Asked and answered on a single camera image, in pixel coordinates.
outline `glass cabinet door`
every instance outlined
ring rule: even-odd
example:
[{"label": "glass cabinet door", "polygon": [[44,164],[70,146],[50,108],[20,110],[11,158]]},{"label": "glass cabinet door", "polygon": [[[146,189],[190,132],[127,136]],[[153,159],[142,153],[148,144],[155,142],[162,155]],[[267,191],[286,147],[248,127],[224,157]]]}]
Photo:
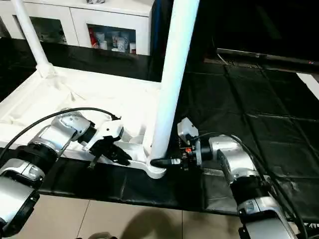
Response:
[{"label": "glass cabinet door", "polygon": [[150,54],[150,18],[71,8],[79,45],[132,54]]},{"label": "glass cabinet door", "polygon": [[136,31],[87,24],[92,48],[136,54]]},{"label": "glass cabinet door", "polygon": [[[40,41],[79,45],[68,7],[27,2],[24,5]],[[25,39],[11,1],[0,0],[0,16],[12,38]]]},{"label": "glass cabinet door", "polygon": [[[17,16],[14,15],[13,17],[16,20],[23,37],[25,38]],[[30,19],[40,41],[67,44],[60,20],[34,16],[31,16]]]}]

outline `cup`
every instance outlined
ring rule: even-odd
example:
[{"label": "cup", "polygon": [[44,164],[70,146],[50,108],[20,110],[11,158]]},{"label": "cup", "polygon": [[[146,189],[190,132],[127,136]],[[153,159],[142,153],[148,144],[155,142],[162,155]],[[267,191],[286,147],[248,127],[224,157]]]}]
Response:
[{"label": "cup", "polygon": [[136,54],[136,43],[135,42],[130,43],[130,53]]},{"label": "cup", "polygon": [[118,41],[119,35],[120,35],[119,31],[112,31],[112,41],[113,41],[113,46],[114,47],[118,46],[117,41]]},{"label": "cup", "polygon": [[118,50],[119,52],[125,52],[125,38],[124,37],[118,37]]},{"label": "cup", "polygon": [[122,31],[121,36],[125,39],[125,49],[127,49],[130,44],[130,33],[127,31]]},{"label": "cup", "polygon": [[106,40],[101,42],[100,43],[100,48],[103,49],[103,50],[107,50],[108,49],[108,42]]},{"label": "cup", "polygon": [[103,43],[105,40],[104,32],[95,32],[95,37],[98,40],[99,44]]}]

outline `black tablecloth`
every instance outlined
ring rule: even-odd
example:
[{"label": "black tablecloth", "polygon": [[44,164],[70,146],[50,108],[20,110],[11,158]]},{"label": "black tablecloth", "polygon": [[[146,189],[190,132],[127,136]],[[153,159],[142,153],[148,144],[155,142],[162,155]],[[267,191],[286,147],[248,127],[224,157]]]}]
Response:
[{"label": "black tablecloth", "polygon": [[[162,60],[103,50],[44,44],[51,63],[84,71],[160,81]],[[23,40],[0,39],[0,100],[35,71]],[[319,222],[319,101],[294,73],[214,64],[188,64],[176,109],[176,124],[189,117],[200,133],[237,135],[267,161],[305,221]],[[6,158],[13,155],[10,151]],[[41,193],[138,205],[236,214],[236,204],[219,165],[169,171],[163,178],[106,164],[61,158]]]}]

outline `white cabinet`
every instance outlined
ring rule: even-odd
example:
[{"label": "white cabinet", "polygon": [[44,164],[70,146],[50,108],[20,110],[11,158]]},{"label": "white cabinet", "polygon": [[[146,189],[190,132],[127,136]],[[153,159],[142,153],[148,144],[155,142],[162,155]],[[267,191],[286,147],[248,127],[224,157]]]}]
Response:
[{"label": "white cabinet", "polygon": [[[125,38],[126,52],[131,42],[136,44],[137,54],[150,55],[155,0],[107,0],[103,4],[87,4],[86,0],[23,1],[42,41],[83,47],[92,47],[97,41],[99,48],[111,50],[120,48],[113,42],[118,36]],[[0,0],[0,18],[12,38],[24,39],[11,1]]]},{"label": "white cabinet", "polygon": [[[25,2],[40,40],[78,46],[70,8]],[[11,1],[0,0],[0,17],[12,38],[24,39]]]}]

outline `black wire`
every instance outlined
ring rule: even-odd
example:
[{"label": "black wire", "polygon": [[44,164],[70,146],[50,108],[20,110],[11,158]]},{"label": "black wire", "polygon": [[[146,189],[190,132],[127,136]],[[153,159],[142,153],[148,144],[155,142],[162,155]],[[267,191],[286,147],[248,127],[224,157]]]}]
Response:
[{"label": "black wire", "polygon": [[[225,136],[228,136],[230,138],[232,138],[233,140],[235,140],[237,143],[239,143],[242,148],[249,154],[250,158],[252,159],[252,161],[254,162],[254,159],[257,160],[257,163],[260,164],[263,169],[265,170],[266,174],[268,174],[268,176],[270,177],[271,181],[273,182],[274,184],[274,188],[278,193],[280,193],[283,198],[285,199],[285,201],[288,203],[289,207],[291,208],[291,210],[293,211],[293,213],[295,214],[295,223],[299,229],[299,231],[302,233],[303,235],[303,238],[304,239],[308,239],[308,233],[307,233],[307,230],[306,230],[306,227],[305,227],[305,224],[304,224],[304,220],[302,219],[301,217],[301,214],[299,213],[299,211],[297,210],[295,204],[291,201],[291,199],[289,198],[289,196],[287,195],[287,193],[285,192],[285,190],[281,187],[281,185],[278,183],[278,181],[276,180],[277,176],[275,173],[273,173],[273,171],[268,167],[268,165],[259,157],[258,154],[256,154],[253,150],[251,150],[247,145],[245,145],[240,139],[238,139],[237,137],[233,136],[233,135],[230,135],[230,134],[227,134],[227,133],[222,133],[222,132],[208,132],[208,133],[205,133],[205,134],[202,134],[200,136],[197,136],[195,138],[193,138],[191,141],[193,140],[197,140],[199,138],[202,138],[204,136],[207,136],[207,135],[225,135]],[[260,177],[265,180],[265,177],[262,173],[260,173]]]},{"label": "black wire", "polygon": [[63,110],[63,111],[60,111],[60,112],[56,112],[56,113],[53,113],[51,115],[48,115],[46,117],[43,117],[41,119],[39,119],[38,121],[32,123],[31,125],[29,125],[28,127],[26,127],[24,130],[22,130],[20,133],[18,133],[2,150],[1,154],[0,154],[0,163],[1,163],[1,160],[4,156],[4,154],[6,153],[6,151],[10,148],[11,145],[13,145],[13,143],[18,139],[20,138],[23,134],[25,134],[28,130],[30,130],[31,128],[35,127],[37,124],[49,119],[49,118],[52,118],[52,117],[55,117],[55,116],[58,116],[58,115],[61,115],[61,114],[65,114],[65,113],[69,113],[69,112],[74,112],[74,111],[99,111],[99,112],[102,112],[102,113],[105,113],[109,116],[111,116],[112,120],[119,120],[120,118],[116,117],[114,114],[108,112],[108,111],[105,111],[105,110],[102,110],[102,109],[99,109],[99,108],[92,108],[92,107],[78,107],[78,108],[73,108],[73,109],[67,109],[67,110]]}]

